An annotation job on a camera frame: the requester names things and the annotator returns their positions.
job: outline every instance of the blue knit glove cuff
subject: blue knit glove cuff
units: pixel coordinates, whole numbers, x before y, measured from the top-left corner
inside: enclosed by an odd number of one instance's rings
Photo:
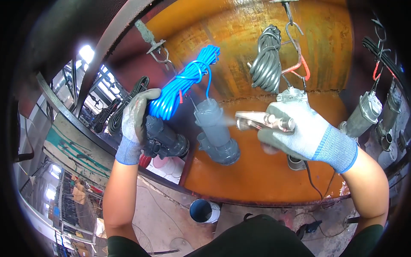
[[[135,165],[139,163],[141,149],[139,143],[133,142],[126,137],[123,137],[120,145],[118,146],[115,159],[124,165]]]
[[[358,147],[354,139],[328,125],[312,160],[326,162],[341,174],[353,166],[357,155]]]

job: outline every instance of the coiled blue cable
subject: coiled blue cable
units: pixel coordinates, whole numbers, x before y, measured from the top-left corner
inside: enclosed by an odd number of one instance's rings
[[[160,97],[151,101],[148,109],[149,114],[163,120],[169,120],[180,104],[180,90],[184,95],[194,83],[199,83],[203,75],[206,74],[208,74],[208,86],[205,96],[208,98],[211,84],[210,65],[218,61],[219,55],[219,47],[212,45],[204,47],[197,60],[190,62],[180,75],[177,75],[174,80],[164,86]]]

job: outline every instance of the dark shirt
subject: dark shirt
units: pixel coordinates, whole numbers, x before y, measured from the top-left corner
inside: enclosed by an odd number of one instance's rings
[[[367,256],[383,232],[381,225],[363,229],[340,255]],[[109,257],[149,257],[134,241],[122,236],[107,240]],[[229,228],[186,257],[314,256],[296,234],[268,215],[258,215]]]

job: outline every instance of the orange tank wall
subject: orange tank wall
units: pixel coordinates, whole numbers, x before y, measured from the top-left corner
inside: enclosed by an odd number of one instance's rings
[[[338,97],[345,88],[351,65],[353,48],[351,22],[344,1],[291,2],[294,21],[304,36],[290,26],[294,39],[299,40],[302,54],[311,71],[307,82],[310,105],[331,124],[337,126],[347,119],[346,109]],[[257,55],[257,39],[270,24],[278,26],[282,41],[287,41],[285,24],[288,22],[281,4],[263,1],[178,0],[161,11],[147,27],[155,38],[166,39],[170,59],[178,70],[195,59],[201,48],[213,44],[220,47],[219,62],[212,66],[211,97],[220,101],[225,112],[264,111],[275,96],[260,88],[251,88],[247,62]],[[280,49],[283,69],[297,62],[291,44]],[[304,75],[303,68],[297,70]],[[302,87],[296,76],[287,78],[295,87]],[[192,90],[204,97],[204,82]],[[280,92],[286,88],[282,80]],[[320,200],[311,187],[306,171],[288,168],[286,156],[266,155],[260,148],[256,131],[240,132],[230,128],[241,150],[239,161],[231,166],[214,163],[204,151],[196,147],[184,186],[203,195],[254,202],[310,202]],[[333,169],[321,162],[309,162],[312,179],[325,194]],[[336,176],[326,195],[334,198],[348,194],[340,176]]]

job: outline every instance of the glove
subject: glove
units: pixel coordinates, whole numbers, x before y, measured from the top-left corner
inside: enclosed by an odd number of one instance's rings
[[[161,89],[152,88],[137,94],[123,111],[121,130],[123,138],[118,147],[115,159],[124,165],[139,163],[141,150],[147,139],[145,127],[145,108],[147,100],[160,96]]]
[[[267,113],[276,117],[293,118],[293,133],[262,129],[258,139],[302,160],[328,163],[337,173],[349,170],[357,159],[357,143],[329,124],[307,103],[273,102]]]

